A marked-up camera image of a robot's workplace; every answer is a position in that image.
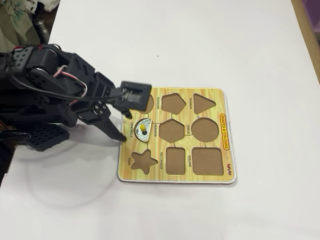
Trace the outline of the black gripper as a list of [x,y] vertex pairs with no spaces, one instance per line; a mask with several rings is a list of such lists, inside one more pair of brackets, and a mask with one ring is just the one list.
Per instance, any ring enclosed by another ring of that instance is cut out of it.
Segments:
[[[110,120],[111,111],[107,101],[103,98],[109,96],[115,85],[95,68],[83,60],[79,55],[73,54],[66,73],[76,77],[77,84],[87,90],[85,97],[96,98],[94,101],[73,100],[70,102],[70,110],[75,113],[82,122],[94,125],[113,140],[125,142],[127,138],[117,129]],[[110,105],[121,112],[127,119],[132,119],[130,105],[125,102],[113,102]]]

